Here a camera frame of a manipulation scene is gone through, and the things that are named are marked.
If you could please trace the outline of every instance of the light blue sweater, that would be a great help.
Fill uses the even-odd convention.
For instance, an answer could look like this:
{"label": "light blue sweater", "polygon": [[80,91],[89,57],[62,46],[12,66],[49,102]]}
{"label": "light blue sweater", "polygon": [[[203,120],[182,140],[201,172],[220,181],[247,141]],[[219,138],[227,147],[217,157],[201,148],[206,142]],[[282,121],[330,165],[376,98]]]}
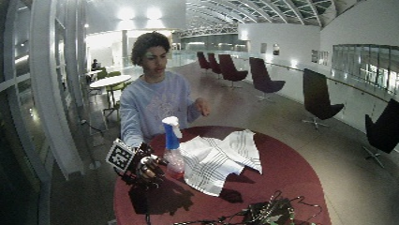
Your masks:
{"label": "light blue sweater", "polygon": [[201,115],[190,99],[190,85],[186,78],[165,72],[165,80],[146,83],[137,79],[123,90],[121,96],[121,137],[127,146],[137,147],[141,142],[165,133],[162,119],[178,118],[179,128],[187,128]]}

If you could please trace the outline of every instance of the striped towel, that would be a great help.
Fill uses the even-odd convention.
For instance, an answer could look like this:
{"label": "striped towel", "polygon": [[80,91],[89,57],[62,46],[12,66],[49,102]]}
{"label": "striped towel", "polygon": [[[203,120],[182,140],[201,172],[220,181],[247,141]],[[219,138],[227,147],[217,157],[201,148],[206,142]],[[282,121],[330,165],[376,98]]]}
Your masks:
{"label": "striped towel", "polygon": [[218,196],[230,173],[239,174],[244,166],[262,173],[259,152],[250,130],[235,131],[224,140],[197,136],[181,143],[185,158],[185,181],[203,193]]}

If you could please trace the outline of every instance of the gray floor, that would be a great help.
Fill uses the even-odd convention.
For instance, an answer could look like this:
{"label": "gray floor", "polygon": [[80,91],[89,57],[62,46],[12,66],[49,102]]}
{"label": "gray floor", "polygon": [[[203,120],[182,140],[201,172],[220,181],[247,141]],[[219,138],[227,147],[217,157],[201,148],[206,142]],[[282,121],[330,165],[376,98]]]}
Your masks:
{"label": "gray floor", "polygon": [[[230,83],[217,80],[217,75],[206,73],[197,63],[173,70],[187,77],[191,97],[206,98],[211,106],[210,116],[199,118],[193,126],[248,128],[276,138],[304,157],[322,181],[332,225],[399,224],[397,152],[380,156],[383,169],[372,160],[364,160],[367,153],[361,145],[369,146],[365,134],[340,121],[324,121],[330,127],[316,131],[311,124],[302,123],[310,114],[300,103],[275,94],[271,95],[275,103],[259,102],[255,96],[262,93],[250,83],[239,82],[242,88],[234,90],[222,87]],[[114,220],[115,174],[103,160],[118,136],[118,123],[115,113],[106,124],[101,116],[105,96],[90,97],[87,104],[87,119],[94,127],[105,129],[103,137],[95,130],[89,131],[87,126],[82,127],[82,135],[74,134],[86,165],[85,175],[65,181],[57,166],[53,169],[50,225],[107,225]],[[94,161],[101,166],[91,170]]]}

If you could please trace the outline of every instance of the blue spray bottle cap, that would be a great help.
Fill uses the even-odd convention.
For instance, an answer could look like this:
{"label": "blue spray bottle cap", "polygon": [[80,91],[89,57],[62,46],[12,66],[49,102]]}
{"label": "blue spray bottle cap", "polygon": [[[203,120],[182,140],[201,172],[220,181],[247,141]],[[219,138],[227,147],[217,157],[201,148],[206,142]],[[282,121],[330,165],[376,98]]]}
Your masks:
{"label": "blue spray bottle cap", "polygon": [[179,147],[178,139],[182,138],[182,132],[178,128],[178,118],[175,116],[166,117],[162,123],[166,134],[166,149],[177,149]]}

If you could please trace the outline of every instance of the spray bottle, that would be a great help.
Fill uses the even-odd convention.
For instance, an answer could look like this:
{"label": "spray bottle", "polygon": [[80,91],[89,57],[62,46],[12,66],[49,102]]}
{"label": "spray bottle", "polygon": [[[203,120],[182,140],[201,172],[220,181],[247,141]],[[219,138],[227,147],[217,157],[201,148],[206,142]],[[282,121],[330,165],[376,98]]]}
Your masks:
{"label": "spray bottle", "polygon": [[185,160],[179,151],[179,141],[182,133],[178,128],[178,118],[175,116],[166,117],[162,120],[166,133],[166,149],[163,159],[169,161],[167,173],[174,179],[179,179],[185,175]]}

